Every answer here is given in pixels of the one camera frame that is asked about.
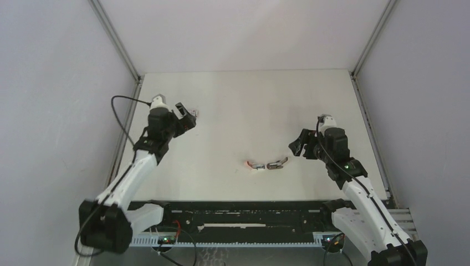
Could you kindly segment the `red white staple box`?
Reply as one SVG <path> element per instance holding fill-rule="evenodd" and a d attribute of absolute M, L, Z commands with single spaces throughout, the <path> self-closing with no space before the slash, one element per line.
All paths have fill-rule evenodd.
<path fill-rule="evenodd" d="M 198 117 L 198 115 L 199 115 L 199 112 L 196 109 L 189 110 L 189 113 L 194 117 Z"/>

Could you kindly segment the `tan stapler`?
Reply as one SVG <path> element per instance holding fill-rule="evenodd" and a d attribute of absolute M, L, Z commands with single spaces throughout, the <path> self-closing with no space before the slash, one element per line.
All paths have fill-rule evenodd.
<path fill-rule="evenodd" d="M 268 170 L 278 170 L 282 169 L 283 165 L 288 161 L 288 157 L 285 157 L 281 160 L 274 161 L 274 162 L 269 162 L 266 164 L 266 169 Z"/>

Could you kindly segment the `pink stapler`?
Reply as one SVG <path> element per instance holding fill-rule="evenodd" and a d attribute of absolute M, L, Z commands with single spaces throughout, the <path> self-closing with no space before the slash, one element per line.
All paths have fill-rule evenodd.
<path fill-rule="evenodd" d="M 254 162 L 246 161 L 246 165 L 250 170 L 260 171 L 260 170 L 266 169 L 266 166 L 263 163 L 254 163 Z"/>

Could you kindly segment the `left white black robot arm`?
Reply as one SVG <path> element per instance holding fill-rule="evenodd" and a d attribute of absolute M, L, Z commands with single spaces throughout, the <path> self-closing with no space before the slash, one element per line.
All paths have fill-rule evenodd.
<path fill-rule="evenodd" d="M 157 168 L 169 151 L 170 141 L 196 126 L 196 117 L 182 103 L 175 105 L 177 116 L 157 97 L 151 104 L 147 126 L 133 145 L 130 165 L 94 200 L 79 206 L 79 230 L 74 248 L 81 244 L 96 249 L 95 254 L 122 254 L 134 236 L 155 226 L 160 231 L 172 227 L 173 216 L 157 203 L 145 203 L 130 210 L 129 205 L 140 185 Z"/>

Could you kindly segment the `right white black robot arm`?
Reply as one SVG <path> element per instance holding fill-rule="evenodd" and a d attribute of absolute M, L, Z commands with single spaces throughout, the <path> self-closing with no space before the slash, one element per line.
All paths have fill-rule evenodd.
<path fill-rule="evenodd" d="M 350 208 L 343 199 L 325 202 L 323 228 L 344 233 L 368 265 L 426 265 L 425 244 L 402 229 L 375 193 L 365 168 L 350 155 L 344 129 L 302 129 L 288 147 L 294 156 L 325 163 L 328 176 L 353 205 Z"/>

